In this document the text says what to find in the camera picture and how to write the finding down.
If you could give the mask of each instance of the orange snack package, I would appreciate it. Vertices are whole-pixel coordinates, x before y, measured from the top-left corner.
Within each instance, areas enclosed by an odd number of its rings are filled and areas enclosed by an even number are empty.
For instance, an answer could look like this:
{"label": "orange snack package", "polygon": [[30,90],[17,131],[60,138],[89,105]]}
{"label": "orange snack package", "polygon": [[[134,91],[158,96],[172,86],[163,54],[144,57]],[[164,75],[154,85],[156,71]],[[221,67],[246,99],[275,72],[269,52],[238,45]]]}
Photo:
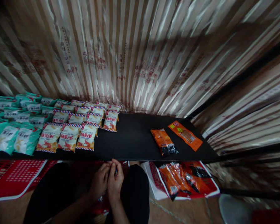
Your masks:
{"label": "orange snack package", "polygon": [[197,151],[202,145],[202,141],[198,139],[192,132],[186,129],[178,121],[168,125],[168,127],[179,137],[181,137],[194,151]]}
{"label": "orange snack package", "polygon": [[195,192],[200,194],[208,190],[208,186],[203,179],[211,178],[211,176],[209,176],[198,162],[183,162],[183,170],[185,179]]}
{"label": "orange snack package", "polygon": [[174,178],[174,175],[169,167],[169,164],[158,165],[158,163],[156,163],[156,166],[161,173],[162,179],[165,182],[169,196],[173,201],[177,196],[178,192],[180,191],[180,186],[177,183],[176,179]]}
{"label": "orange snack package", "polygon": [[150,130],[161,152],[161,156],[178,154],[173,142],[163,128]]}

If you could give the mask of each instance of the orange snack bag pile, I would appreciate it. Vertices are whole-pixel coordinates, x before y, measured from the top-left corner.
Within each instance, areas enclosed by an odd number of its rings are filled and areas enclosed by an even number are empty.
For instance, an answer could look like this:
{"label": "orange snack bag pile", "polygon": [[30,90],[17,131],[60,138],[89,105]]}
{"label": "orange snack bag pile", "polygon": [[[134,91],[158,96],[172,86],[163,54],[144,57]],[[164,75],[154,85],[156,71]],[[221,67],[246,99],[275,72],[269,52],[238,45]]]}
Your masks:
{"label": "orange snack bag pile", "polygon": [[181,137],[194,151],[197,151],[202,145],[202,141],[178,121],[173,122],[168,125],[168,127],[174,131],[175,134]]}
{"label": "orange snack bag pile", "polygon": [[161,156],[178,154],[173,142],[163,128],[150,130],[161,152]]}

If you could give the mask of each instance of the white and red snack bag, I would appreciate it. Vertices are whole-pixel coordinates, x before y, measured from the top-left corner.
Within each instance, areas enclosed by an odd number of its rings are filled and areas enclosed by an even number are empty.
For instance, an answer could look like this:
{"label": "white and red snack bag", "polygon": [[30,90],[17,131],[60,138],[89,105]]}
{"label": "white and red snack bag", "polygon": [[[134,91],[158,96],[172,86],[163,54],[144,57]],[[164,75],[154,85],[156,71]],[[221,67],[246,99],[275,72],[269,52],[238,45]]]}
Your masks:
{"label": "white and red snack bag", "polygon": [[78,101],[78,100],[71,101],[71,105],[75,105],[75,106],[83,106],[84,104],[85,104],[85,102],[83,102],[83,101]]}
{"label": "white and red snack bag", "polygon": [[90,124],[98,124],[100,128],[102,127],[102,119],[103,116],[95,113],[87,113],[86,115],[86,123]]}
{"label": "white and red snack bag", "polygon": [[97,103],[96,103],[96,106],[101,106],[101,107],[104,107],[105,109],[107,109],[108,106],[109,106],[109,104],[97,102]]}
{"label": "white and red snack bag", "polygon": [[97,133],[99,125],[84,123],[76,149],[84,149],[94,151],[94,137]]}
{"label": "white and red snack bag", "polygon": [[86,106],[86,107],[94,107],[94,106],[97,106],[97,104],[95,103],[90,103],[90,102],[85,102],[85,104],[83,106]]}
{"label": "white and red snack bag", "polygon": [[77,107],[76,105],[67,105],[67,104],[62,104],[61,106],[60,106],[60,108],[62,109],[62,110],[68,110],[68,111],[70,111],[70,112],[75,112],[75,107]]}
{"label": "white and red snack bag", "polygon": [[68,114],[68,122],[73,124],[82,124],[86,121],[86,116],[83,114],[74,114],[69,113]]}
{"label": "white and red snack bag", "polygon": [[106,118],[104,122],[104,130],[116,132],[116,122],[117,122],[118,113],[106,111]]}
{"label": "white and red snack bag", "polygon": [[83,114],[86,116],[86,114],[89,112],[91,112],[91,107],[76,107],[75,108],[76,114]]}
{"label": "white and red snack bag", "polygon": [[63,124],[46,122],[38,140],[36,151],[56,153],[57,140],[60,136],[62,126]]}
{"label": "white and red snack bag", "polygon": [[76,143],[80,134],[82,125],[79,124],[64,124],[62,127],[58,148],[65,151],[76,151]]}
{"label": "white and red snack bag", "polygon": [[66,123],[68,121],[68,110],[53,110],[53,122],[55,123]]}
{"label": "white and red snack bag", "polygon": [[92,108],[92,113],[95,113],[95,114],[99,114],[99,115],[102,115],[104,117],[105,115],[105,108],[102,107],[102,106],[94,106]]}
{"label": "white and red snack bag", "polygon": [[116,110],[118,113],[121,109],[121,106],[116,106],[116,105],[112,105],[112,104],[109,104],[109,109],[108,110]]}

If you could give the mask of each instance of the black metal frame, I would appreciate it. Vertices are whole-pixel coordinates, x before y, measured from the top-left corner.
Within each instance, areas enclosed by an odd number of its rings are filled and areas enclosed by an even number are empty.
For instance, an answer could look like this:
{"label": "black metal frame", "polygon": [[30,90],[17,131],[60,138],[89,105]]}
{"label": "black metal frame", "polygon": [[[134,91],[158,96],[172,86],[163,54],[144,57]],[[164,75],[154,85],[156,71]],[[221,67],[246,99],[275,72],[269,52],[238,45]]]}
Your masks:
{"label": "black metal frame", "polygon": [[[225,94],[228,94],[234,87],[241,84],[243,81],[247,80],[249,77],[254,75],[257,71],[267,65],[270,61],[280,55],[280,43],[269,50],[263,57],[258,59],[255,63],[253,63],[250,67],[248,67],[245,71],[239,74],[233,81],[224,86],[221,90],[219,90],[216,94],[210,97],[205,103],[203,103],[200,107],[198,107],[194,112],[192,112],[187,119],[191,120],[198,114],[200,114],[203,110],[209,107],[211,104],[215,103]],[[261,154],[268,154],[280,152],[280,144],[260,147],[244,152],[238,152],[234,154],[220,156],[216,161],[210,161],[208,163],[215,162],[223,162],[228,160],[241,159],[246,157],[253,157]],[[223,167],[236,167],[236,166],[252,166],[256,164],[270,163],[280,161],[280,158],[276,159],[266,159],[266,160],[258,160],[258,161],[244,161],[239,160],[237,162],[227,162]],[[231,194],[242,197],[253,197],[253,198],[265,198],[271,200],[279,200],[280,201],[280,193],[277,192],[262,192],[255,190],[240,190],[240,189],[228,189],[228,188],[220,188],[220,192],[222,194]]]}

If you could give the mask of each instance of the person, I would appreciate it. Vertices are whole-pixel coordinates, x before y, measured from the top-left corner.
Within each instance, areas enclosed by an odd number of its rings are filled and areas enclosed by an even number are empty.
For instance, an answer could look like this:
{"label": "person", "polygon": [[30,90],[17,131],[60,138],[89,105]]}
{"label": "person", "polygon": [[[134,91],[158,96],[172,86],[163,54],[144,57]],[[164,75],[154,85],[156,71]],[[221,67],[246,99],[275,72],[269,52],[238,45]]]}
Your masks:
{"label": "person", "polygon": [[139,165],[132,165],[124,177],[121,163],[115,159],[99,168],[88,192],[77,201],[69,165],[54,165],[34,190],[23,223],[78,223],[84,211],[105,191],[110,202],[105,223],[148,223],[149,183],[146,173]]}

